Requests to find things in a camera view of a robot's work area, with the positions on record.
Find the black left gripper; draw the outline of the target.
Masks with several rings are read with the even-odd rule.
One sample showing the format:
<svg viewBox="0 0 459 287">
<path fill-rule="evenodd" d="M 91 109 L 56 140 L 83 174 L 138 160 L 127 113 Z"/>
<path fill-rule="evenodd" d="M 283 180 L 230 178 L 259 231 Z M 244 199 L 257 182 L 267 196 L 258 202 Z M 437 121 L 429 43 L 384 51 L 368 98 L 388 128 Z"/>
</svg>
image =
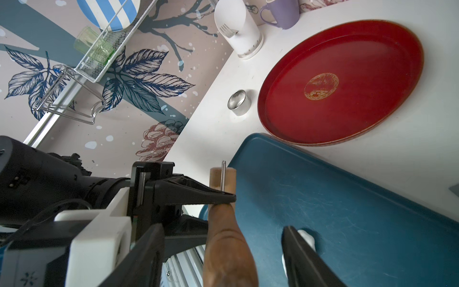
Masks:
<svg viewBox="0 0 459 287">
<path fill-rule="evenodd" d="M 183 174 L 173 162 L 137 161 L 132 168 L 127 214 L 133 220 L 133 240 L 138 241 L 154 224 L 165 234 L 164 257 L 202 246 L 208 223 L 184 214 L 184 205 L 235 203 L 236 195 L 212 189 Z"/>
</svg>

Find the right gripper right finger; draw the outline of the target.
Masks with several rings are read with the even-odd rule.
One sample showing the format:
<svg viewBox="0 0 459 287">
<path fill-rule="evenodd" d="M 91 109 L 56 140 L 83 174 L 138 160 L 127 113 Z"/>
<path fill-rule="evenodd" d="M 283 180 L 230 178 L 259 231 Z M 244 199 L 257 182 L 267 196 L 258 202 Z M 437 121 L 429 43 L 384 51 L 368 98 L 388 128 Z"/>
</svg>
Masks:
<svg viewBox="0 0 459 287">
<path fill-rule="evenodd" d="M 345 285 L 293 226 L 283 229 L 282 249 L 290 287 L 343 287 Z"/>
</svg>

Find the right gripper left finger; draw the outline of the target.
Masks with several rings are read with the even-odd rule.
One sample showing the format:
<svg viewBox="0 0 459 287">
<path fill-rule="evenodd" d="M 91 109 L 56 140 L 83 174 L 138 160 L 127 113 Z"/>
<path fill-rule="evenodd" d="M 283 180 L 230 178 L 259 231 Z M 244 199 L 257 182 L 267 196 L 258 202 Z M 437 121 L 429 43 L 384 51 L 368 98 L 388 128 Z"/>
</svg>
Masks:
<svg viewBox="0 0 459 287">
<path fill-rule="evenodd" d="M 150 226 L 102 287 L 159 287 L 165 235 L 161 224 Z"/>
</svg>

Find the teal plastic tray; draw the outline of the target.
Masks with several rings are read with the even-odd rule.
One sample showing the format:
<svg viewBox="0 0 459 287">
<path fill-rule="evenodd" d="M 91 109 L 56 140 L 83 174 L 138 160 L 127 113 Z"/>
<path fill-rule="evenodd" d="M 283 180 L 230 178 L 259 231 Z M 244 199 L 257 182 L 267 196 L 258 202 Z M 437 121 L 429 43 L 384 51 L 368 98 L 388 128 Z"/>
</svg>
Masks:
<svg viewBox="0 0 459 287">
<path fill-rule="evenodd" d="M 231 159 L 237 222 L 262 287 L 288 284 L 282 231 L 310 233 L 349 287 L 456 287 L 459 225 L 356 175 L 259 133 Z"/>
</svg>

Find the wooden rolling pin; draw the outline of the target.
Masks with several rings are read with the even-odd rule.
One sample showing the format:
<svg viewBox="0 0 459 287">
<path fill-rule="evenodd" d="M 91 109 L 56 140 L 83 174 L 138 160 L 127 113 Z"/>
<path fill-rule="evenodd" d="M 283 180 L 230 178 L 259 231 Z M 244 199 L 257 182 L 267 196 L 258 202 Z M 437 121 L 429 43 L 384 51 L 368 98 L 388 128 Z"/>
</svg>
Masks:
<svg viewBox="0 0 459 287">
<path fill-rule="evenodd" d="M 235 204 L 210 204 L 203 263 L 205 287 L 257 287 L 252 252 L 235 216 Z"/>
</svg>

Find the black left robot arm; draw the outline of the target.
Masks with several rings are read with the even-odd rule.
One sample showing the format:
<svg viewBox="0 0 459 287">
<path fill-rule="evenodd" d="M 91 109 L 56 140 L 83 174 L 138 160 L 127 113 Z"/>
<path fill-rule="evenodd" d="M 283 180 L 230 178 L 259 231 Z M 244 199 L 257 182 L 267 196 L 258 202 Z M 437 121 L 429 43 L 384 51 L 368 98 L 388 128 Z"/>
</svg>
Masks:
<svg viewBox="0 0 459 287">
<path fill-rule="evenodd" d="M 150 226 L 166 233 L 166 256 L 203 245 L 208 223 L 184 215 L 188 204 L 232 204 L 236 196 L 207 187 L 173 171 L 172 162 L 137 161 L 131 178 L 98 178 L 81 166 L 77 154 L 44 153 L 8 136 L 1 137 L 1 224 L 15 232 L 1 246 L 64 210 L 107 208 L 124 187 L 129 189 L 127 216 L 138 241 Z"/>
</svg>

